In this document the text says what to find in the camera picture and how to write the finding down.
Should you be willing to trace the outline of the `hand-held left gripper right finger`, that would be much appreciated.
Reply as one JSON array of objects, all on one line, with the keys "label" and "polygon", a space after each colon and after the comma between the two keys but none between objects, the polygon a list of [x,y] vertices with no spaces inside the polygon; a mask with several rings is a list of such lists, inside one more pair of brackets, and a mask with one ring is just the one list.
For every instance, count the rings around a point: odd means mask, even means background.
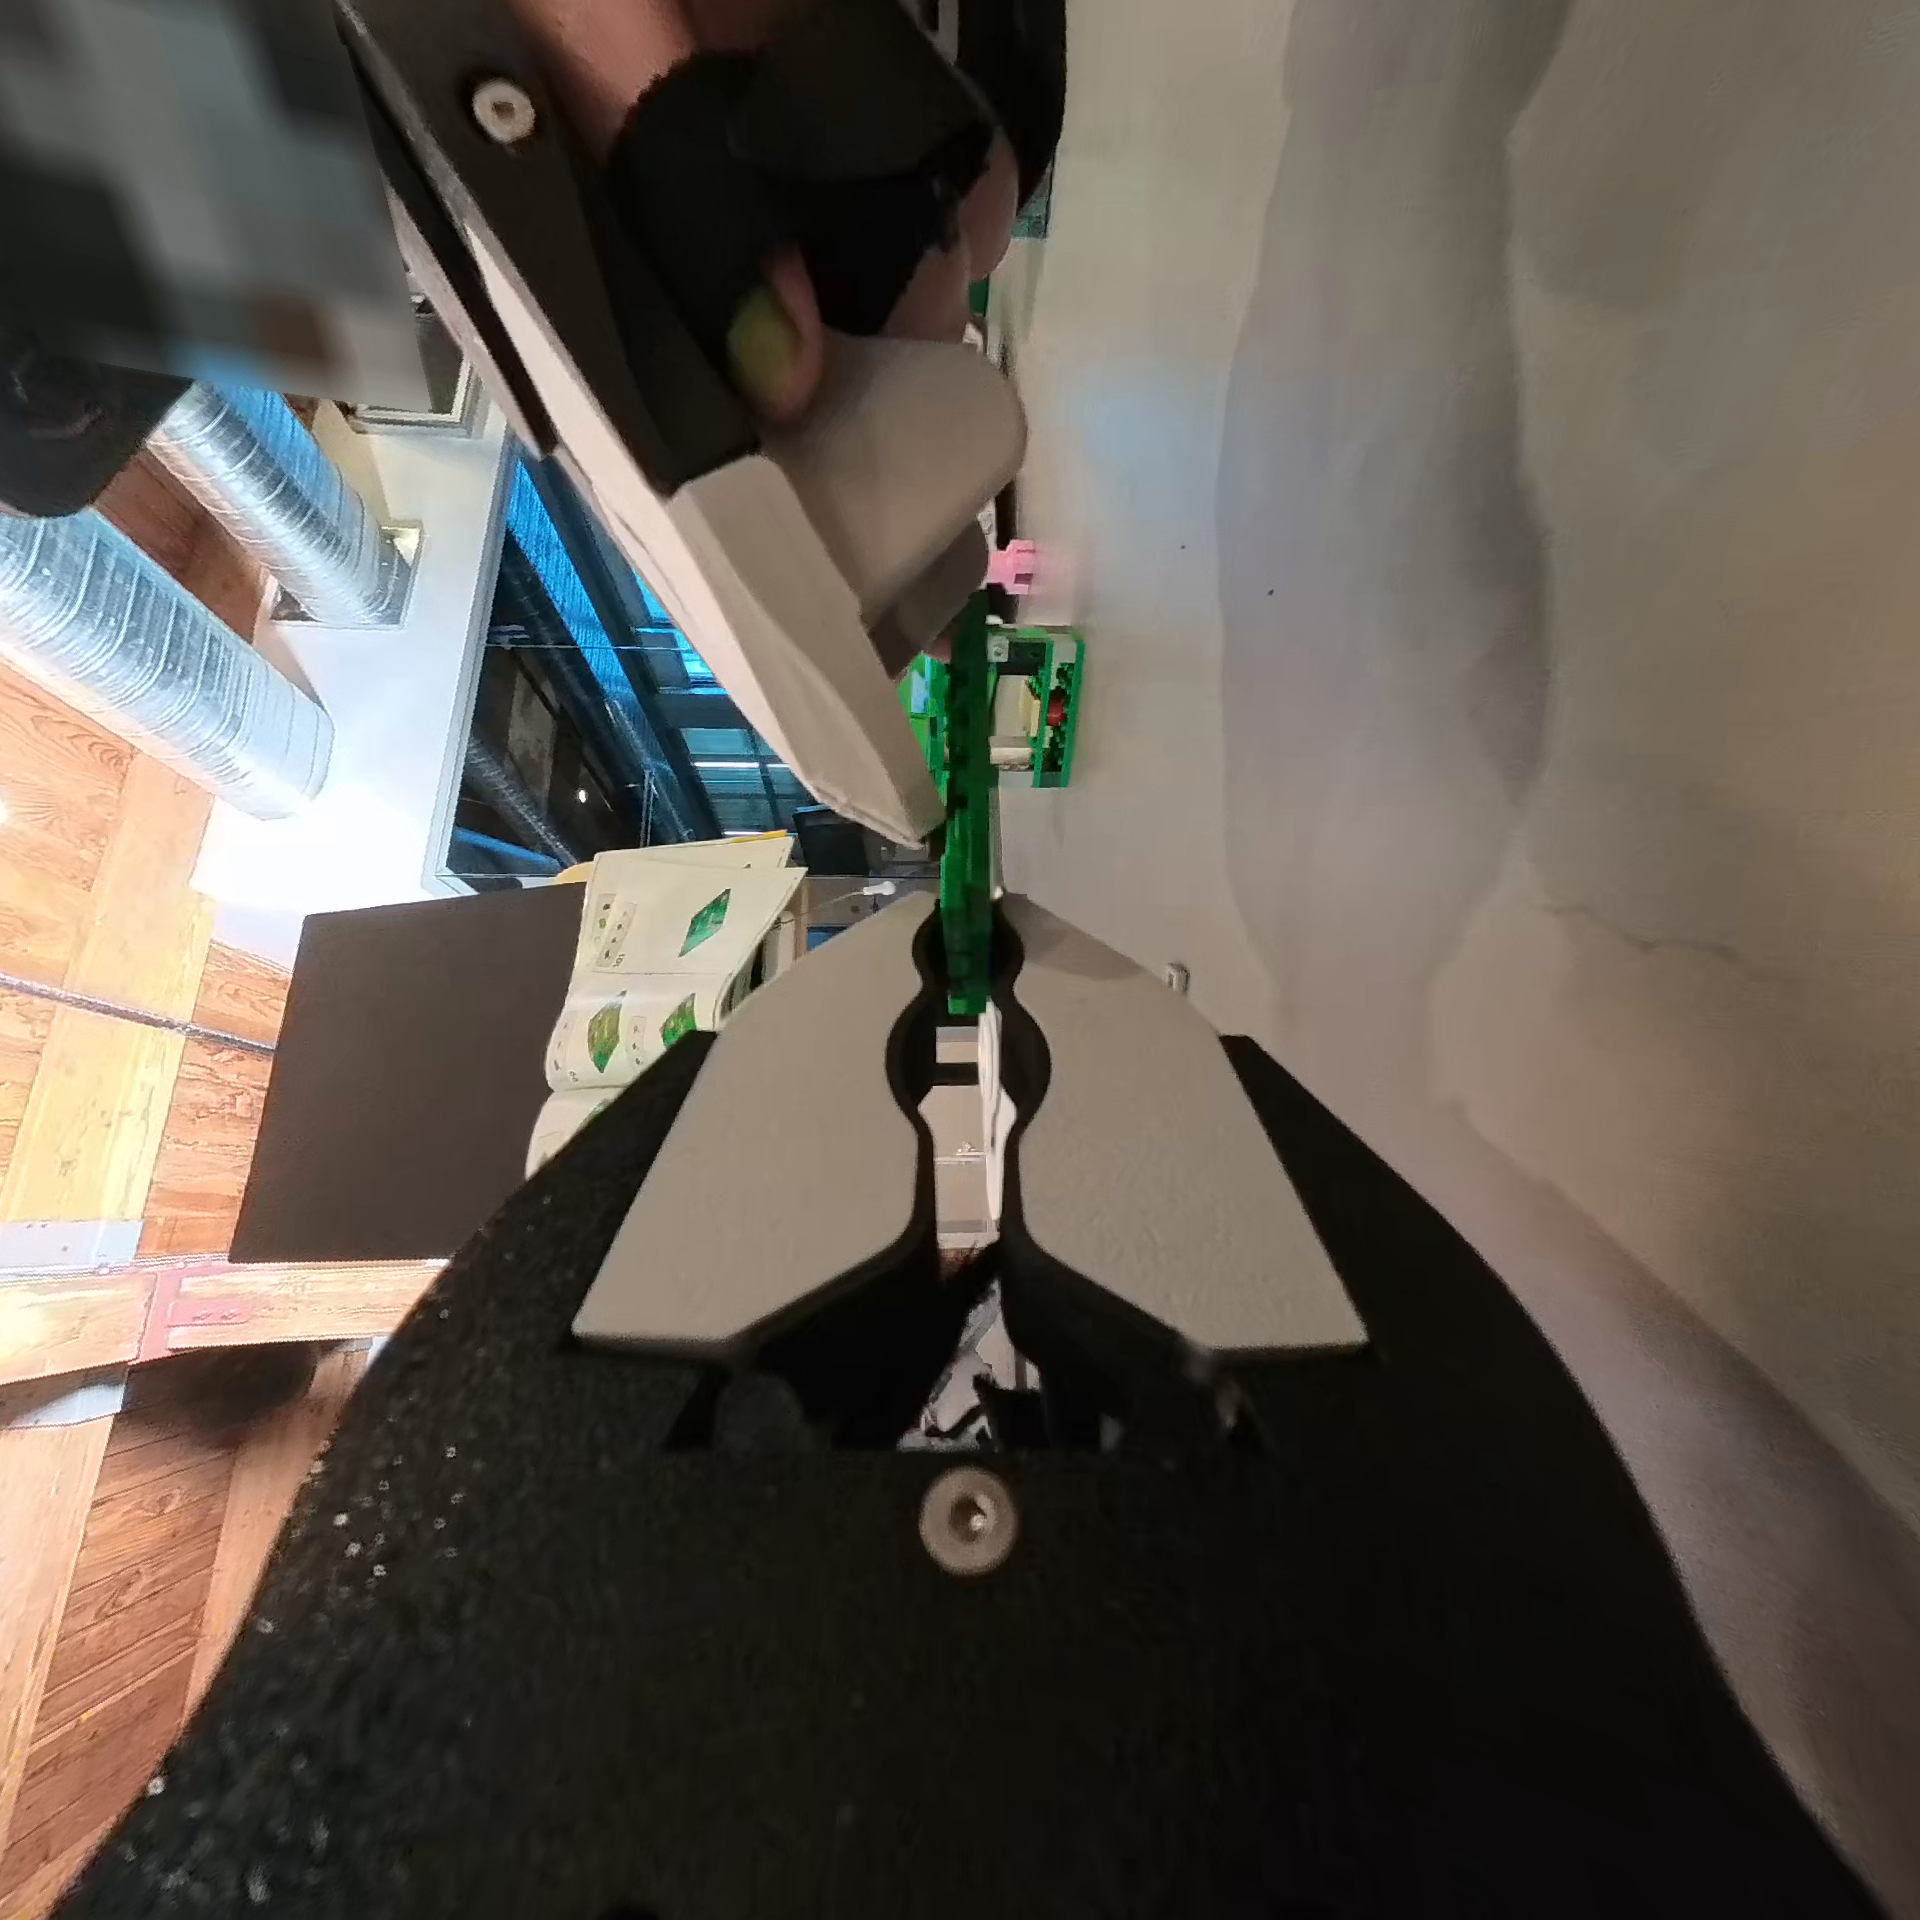
[{"label": "hand-held left gripper right finger", "polygon": [[1049,1416],[1077,1437],[1224,1437],[1262,1374],[1365,1353],[1210,1022],[1026,895],[999,901],[999,928],[1001,1290]]}]

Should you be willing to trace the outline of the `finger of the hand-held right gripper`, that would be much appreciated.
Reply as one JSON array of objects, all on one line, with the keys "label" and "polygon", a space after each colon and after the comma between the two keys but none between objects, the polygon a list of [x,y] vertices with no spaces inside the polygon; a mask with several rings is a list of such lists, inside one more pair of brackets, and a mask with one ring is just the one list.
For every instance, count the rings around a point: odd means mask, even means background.
[{"label": "finger of the hand-held right gripper", "polygon": [[841,570],[785,472],[753,452],[658,493],[517,273],[473,258],[433,198],[393,198],[391,220],[518,444],[574,487],[801,788],[838,806]]},{"label": "finger of the hand-held right gripper", "polygon": [[823,805],[895,841],[943,818],[872,621],[953,538],[951,340],[828,334],[824,408],[760,426],[618,224],[452,224],[456,332],[733,705]]}]

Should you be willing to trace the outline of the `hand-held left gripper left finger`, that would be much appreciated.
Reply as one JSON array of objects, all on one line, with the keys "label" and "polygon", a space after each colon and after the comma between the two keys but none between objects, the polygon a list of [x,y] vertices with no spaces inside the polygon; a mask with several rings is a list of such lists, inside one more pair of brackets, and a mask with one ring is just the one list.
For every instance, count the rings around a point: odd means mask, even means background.
[{"label": "hand-held left gripper left finger", "polygon": [[900,1437],[943,1366],[921,1117],[934,901],[895,901],[713,1037],[572,1333],[772,1375],[831,1437]]}]

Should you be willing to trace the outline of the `green mosaic lego plate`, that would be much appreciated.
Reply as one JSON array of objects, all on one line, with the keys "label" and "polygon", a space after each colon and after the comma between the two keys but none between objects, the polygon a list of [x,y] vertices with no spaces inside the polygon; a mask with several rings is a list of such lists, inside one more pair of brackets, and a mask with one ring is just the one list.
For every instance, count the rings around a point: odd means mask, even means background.
[{"label": "green mosaic lego plate", "polygon": [[934,793],[943,801],[940,916],[943,999],[953,1018],[975,1018],[992,1000],[994,949],[994,791],[990,658],[992,602],[975,590],[954,618],[949,658],[924,658],[909,681],[909,718]]}]

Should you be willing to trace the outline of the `lego instruction booklet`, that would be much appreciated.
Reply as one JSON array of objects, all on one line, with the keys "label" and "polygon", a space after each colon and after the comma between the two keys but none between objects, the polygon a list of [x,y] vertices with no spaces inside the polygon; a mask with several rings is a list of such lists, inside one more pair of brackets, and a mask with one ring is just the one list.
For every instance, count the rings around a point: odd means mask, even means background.
[{"label": "lego instruction booklet", "polygon": [[806,871],[793,832],[623,848],[585,872],[560,1014],[543,1045],[543,1103],[526,1148],[537,1172],[661,1055],[732,1014],[805,949]]}]

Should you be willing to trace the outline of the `partial lego build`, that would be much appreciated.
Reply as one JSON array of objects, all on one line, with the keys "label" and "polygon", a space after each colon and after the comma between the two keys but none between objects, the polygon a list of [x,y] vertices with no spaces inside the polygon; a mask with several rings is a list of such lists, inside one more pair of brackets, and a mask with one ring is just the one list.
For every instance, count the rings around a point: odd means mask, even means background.
[{"label": "partial lego build", "polygon": [[990,618],[990,754],[999,778],[1065,788],[1071,778],[1088,652],[1074,626]]}]

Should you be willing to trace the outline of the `person's right hand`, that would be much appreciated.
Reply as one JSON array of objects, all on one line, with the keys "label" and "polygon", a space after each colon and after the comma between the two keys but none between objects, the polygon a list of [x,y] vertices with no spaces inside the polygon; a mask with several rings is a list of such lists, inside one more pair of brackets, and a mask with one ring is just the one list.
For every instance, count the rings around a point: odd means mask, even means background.
[{"label": "person's right hand", "polygon": [[765,425],[828,334],[959,342],[1065,106],[1056,5],[518,5],[700,346]]}]

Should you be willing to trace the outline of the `large window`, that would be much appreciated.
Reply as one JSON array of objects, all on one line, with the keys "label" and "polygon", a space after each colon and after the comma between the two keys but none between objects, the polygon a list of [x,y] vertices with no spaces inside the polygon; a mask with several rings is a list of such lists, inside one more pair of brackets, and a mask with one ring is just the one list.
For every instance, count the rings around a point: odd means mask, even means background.
[{"label": "large window", "polygon": [[441,871],[473,892],[616,848],[793,832],[808,796],[560,471],[510,440]]}]

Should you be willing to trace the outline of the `dark panel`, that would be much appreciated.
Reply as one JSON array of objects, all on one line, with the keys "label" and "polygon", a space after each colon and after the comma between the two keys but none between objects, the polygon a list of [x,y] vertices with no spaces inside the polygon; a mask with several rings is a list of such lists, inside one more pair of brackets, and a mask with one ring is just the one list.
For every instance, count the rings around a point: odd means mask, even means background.
[{"label": "dark panel", "polygon": [[232,1263],[452,1257],[520,1183],[585,885],[303,920]]}]

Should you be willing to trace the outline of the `metal air duct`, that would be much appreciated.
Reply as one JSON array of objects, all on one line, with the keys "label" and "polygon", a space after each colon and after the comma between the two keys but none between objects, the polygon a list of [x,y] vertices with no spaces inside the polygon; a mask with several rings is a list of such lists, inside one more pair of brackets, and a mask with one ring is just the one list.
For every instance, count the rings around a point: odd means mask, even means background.
[{"label": "metal air duct", "polygon": [[402,623],[413,559],[286,398],[186,384],[146,439],[153,460],[312,623]]},{"label": "metal air duct", "polygon": [[1,653],[252,818],[293,818],[324,785],[322,704],[102,513],[1,519]]}]

